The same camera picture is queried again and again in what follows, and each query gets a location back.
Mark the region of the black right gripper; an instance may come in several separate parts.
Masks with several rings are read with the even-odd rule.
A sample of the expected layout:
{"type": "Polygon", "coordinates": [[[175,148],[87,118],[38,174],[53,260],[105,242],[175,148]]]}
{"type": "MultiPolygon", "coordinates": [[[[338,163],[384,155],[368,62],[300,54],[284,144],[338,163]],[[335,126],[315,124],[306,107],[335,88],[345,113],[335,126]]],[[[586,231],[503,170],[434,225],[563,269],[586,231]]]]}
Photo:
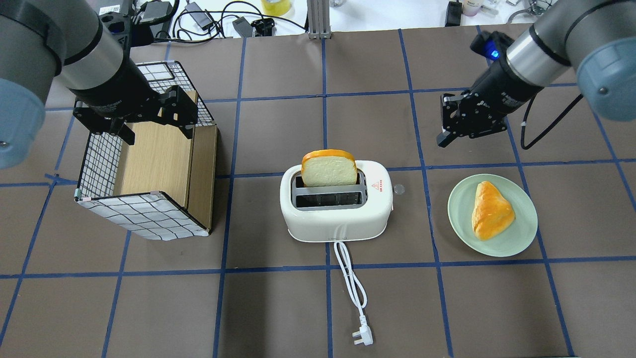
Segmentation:
{"type": "Polygon", "coordinates": [[[459,137],[474,139],[506,131],[504,118],[541,90],[517,75],[508,63],[492,63],[468,90],[441,95],[438,147],[445,149],[459,137]]]}

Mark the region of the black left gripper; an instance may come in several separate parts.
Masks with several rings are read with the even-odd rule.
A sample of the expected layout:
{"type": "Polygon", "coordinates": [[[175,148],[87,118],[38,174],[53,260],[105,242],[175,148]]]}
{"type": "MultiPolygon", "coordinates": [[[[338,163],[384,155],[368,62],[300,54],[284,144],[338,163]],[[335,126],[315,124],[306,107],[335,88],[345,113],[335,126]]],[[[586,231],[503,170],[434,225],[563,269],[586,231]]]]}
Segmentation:
{"type": "Polygon", "coordinates": [[[154,122],[179,128],[188,140],[194,138],[196,101],[178,85],[156,91],[131,60],[124,61],[104,84],[73,93],[73,116],[92,134],[111,134],[132,146],[136,135],[127,123],[154,122]]]}

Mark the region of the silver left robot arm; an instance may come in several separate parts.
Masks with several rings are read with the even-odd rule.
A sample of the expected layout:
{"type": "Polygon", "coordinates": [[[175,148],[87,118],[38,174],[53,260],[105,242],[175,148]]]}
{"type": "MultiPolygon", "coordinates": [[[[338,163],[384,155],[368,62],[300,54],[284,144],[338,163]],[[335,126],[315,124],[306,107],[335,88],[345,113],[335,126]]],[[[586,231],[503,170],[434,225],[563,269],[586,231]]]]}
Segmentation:
{"type": "Polygon", "coordinates": [[[22,163],[45,119],[55,77],[76,98],[73,110],[89,132],[135,142],[128,124],[172,125],[193,138],[197,103],[171,86],[163,93],[130,59],[130,48],[154,42],[152,26],[175,15],[97,14],[84,0],[3,0],[1,9],[0,117],[3,169],[22,163]]]}

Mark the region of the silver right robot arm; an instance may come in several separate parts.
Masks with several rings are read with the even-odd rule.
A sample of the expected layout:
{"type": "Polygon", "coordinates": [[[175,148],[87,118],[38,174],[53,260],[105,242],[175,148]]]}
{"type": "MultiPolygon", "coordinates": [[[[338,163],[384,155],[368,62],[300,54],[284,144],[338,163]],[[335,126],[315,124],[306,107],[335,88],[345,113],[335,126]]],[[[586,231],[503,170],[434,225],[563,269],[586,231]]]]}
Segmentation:
{"type": "Polygon", "coordinates": [[[595,113],[634,120],[635,14],[633,0],[559,0],[516,39],[499,31],[477,35],[470,48],[491,64],[468,90],[441,96],[438,146],[506,131],[504,118],[568,68],[595,113]]]}

